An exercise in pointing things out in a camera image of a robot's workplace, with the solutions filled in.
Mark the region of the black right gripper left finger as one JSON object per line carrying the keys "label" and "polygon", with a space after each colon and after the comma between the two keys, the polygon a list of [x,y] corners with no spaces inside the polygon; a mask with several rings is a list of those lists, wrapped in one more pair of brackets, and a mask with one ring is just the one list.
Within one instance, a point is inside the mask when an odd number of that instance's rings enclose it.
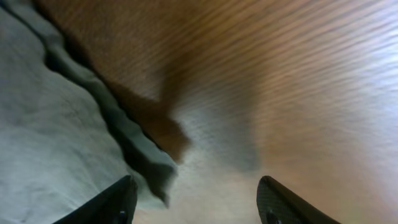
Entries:
{"label": "black right gripper left finger", "polygon": [[131,224],[137,184],[127,175],[54,224]]}

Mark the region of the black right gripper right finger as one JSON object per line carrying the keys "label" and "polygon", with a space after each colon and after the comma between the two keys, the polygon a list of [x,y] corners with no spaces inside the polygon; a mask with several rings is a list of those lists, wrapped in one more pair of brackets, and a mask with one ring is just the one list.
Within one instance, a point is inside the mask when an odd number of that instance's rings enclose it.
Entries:
{"label": "black right gripper right finger", "polygon": [[262,224],[339,224],[268,175],[259,181],[256,204]]}

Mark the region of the khaki green shorts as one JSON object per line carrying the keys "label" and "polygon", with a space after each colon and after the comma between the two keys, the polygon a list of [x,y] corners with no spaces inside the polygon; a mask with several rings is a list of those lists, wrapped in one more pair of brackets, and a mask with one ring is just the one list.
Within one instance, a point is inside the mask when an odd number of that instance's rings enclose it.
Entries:
{"label": "khaki green shorts", "polygon": [[127,175],[136,209],[166,208],[176,173],[30,1],[1,2],[2,223],[55,223]]}

